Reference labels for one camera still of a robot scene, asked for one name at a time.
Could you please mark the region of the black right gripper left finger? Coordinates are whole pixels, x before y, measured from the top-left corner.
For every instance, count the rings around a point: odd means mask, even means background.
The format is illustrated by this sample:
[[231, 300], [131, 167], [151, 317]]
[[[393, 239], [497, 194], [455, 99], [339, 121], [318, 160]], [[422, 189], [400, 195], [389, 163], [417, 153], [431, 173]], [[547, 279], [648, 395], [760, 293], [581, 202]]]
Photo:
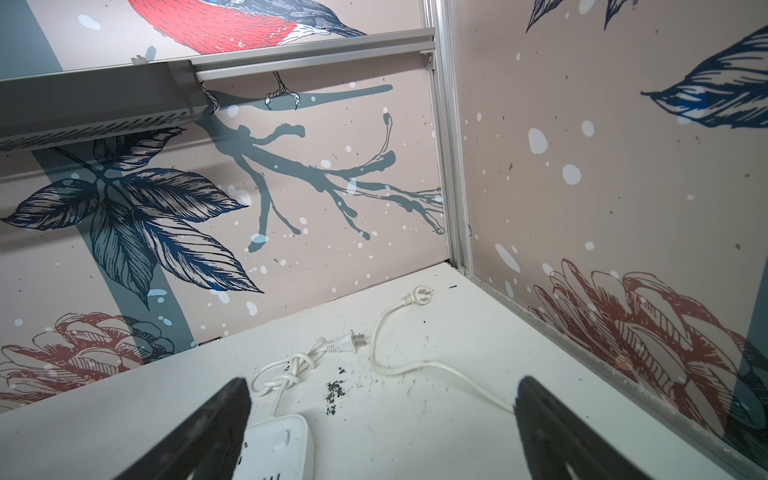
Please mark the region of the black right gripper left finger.
[[225, 384], [120, 479], [231, 479], [241, 461], [252, 402], [243, 377]]

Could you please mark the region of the white square power socket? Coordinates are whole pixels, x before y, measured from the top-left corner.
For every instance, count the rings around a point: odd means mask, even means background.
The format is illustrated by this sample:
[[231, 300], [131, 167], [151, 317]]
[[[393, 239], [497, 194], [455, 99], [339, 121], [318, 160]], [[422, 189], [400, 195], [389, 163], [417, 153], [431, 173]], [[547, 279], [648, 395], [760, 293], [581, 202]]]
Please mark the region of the white square power socket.
[[234, 480], [312, 480], [314, 440], [298, 414], [272, 418], [245, 429]]

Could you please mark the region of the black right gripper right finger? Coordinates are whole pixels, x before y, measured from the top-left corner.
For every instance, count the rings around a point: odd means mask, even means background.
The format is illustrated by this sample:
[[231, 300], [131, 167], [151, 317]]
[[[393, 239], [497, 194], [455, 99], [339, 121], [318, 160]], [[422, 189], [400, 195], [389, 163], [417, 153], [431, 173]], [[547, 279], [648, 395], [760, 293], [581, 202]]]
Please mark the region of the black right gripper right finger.
[[534, 480], [648, 477], [531, 376], [518, 385], [514, 412]]

